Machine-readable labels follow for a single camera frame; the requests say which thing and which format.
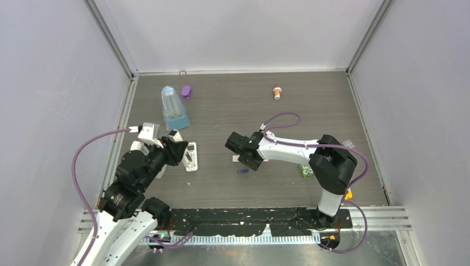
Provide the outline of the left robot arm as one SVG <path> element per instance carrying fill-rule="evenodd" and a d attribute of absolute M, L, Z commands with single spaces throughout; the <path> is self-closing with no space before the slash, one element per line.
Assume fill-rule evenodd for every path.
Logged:
<path fill-rule="evenodd" d="M 95 213 L 86 201 L 76 177 L 76 161 L 88 144 L 121 132 L 137 133 L 137 144 L 121 159 L 116 180 L 104 190 Z M 152 123 L 100 134 L 81 145 L 72 161 L 74 186 L 89 211 L 92 230 L 72 261 L 72 265 L 122 265 L 137 245 L 155 228 L 169 225 L 170 207 L 161 200 L 145 198 L 145 191 L 167 166 L 185 161 L 188 142 L 178 130 L 158 137 Z"/>

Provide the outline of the white remote control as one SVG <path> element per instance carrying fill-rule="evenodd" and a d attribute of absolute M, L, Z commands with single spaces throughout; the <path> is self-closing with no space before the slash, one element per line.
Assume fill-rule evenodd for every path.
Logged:
<path fill-rule="evenodd" d="M 183 164 L 187 172 L 195 172 L 198 170 L 197 144 L 195 142 L 188 143 Z"/>

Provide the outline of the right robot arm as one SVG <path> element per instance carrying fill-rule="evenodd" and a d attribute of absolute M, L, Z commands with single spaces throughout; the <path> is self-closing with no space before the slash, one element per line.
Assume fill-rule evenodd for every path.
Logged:
<path fill-rule="evenodd" d="M 328 228 L 338 221 L 338 210 L 357 167 L 357 159 L 334 137 L 323 135 L 319 140 L 292 140 L 277 137 L 270 131 L 256 131 L 250 137 L 233 132 L 225 147 L 254 171 L 264 161 L 271 160 L 310 167 L 322 188 L 317 222 Z"/>

